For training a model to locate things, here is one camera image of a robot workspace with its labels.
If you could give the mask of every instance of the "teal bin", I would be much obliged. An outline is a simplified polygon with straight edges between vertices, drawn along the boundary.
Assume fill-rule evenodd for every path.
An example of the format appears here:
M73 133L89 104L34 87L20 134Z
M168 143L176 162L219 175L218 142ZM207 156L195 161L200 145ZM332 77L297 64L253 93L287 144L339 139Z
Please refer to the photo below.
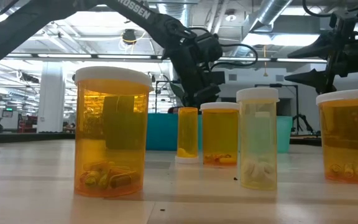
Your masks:
M292 117L277 116L277 152L287 153L290 149Z
M198 150L202 148L201 115L198 115ZM176 151L178 144L178 115L150 113L147 120L146 150Z

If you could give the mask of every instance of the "table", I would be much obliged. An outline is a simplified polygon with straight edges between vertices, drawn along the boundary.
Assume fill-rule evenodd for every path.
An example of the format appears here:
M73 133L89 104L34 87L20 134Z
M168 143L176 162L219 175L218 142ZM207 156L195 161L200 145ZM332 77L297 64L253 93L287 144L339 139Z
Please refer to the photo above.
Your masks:
M0 223L358 223L358 185L326 181L320 147L278 155L276 192L174 155L147 152L141 192L87 198L73 194L73 140L0 144Z

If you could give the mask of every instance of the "robotic arm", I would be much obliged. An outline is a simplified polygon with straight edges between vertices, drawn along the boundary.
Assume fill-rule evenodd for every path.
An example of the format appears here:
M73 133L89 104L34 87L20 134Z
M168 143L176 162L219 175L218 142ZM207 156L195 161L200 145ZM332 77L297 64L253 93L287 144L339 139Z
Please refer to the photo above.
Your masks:
M185 106L199 107L216 101L220 89L198 65L214 62L222 56L217 35L206 32L197 36L177 19L151 11L141 0L31 0L0 22L0 60L49 22L98 4L107 5L145 29L164 48L163 59L171 59L180 77Z
M303 0L303 7L307 10L305 0ZM317 93L321 94L336 91L333 85L336 75L347 77L349 73L358 72L358 39L356 38L358 32L354 31L358 22L358 13L351 11L344 9L335 11L329 23L333 28L332 31L321 34L315 43L288 55L289 58L320 57L325 59L327 60L325 71L312 70L288 75L285 77L286 80L315 87Z

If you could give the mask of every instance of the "ductwork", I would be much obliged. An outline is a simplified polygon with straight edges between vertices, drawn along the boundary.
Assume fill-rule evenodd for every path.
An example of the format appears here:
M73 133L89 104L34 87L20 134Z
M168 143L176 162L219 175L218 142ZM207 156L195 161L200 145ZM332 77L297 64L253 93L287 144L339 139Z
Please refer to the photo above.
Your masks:
M284 9L291 4L291 2L292 0L264 0L260 5L260 9L257 12L248 15L244 21L242 33L245 35L242 42L252 30L261 27L270 27L271 30L274 21L280 16ZM245 47L238 47L233 51L232 56L245 57L249 51L250 50Z
M168 14L178 19L185 27L190 25L190 6L188 4L169 3L157 4L157 8L162 14Z

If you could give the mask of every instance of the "white column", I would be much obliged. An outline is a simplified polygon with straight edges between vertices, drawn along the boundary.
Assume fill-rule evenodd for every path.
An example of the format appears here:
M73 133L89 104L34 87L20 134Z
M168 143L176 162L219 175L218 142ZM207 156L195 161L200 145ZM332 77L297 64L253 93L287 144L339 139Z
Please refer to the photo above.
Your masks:
M66 76L61 62L44 62L37 132L63 130Z

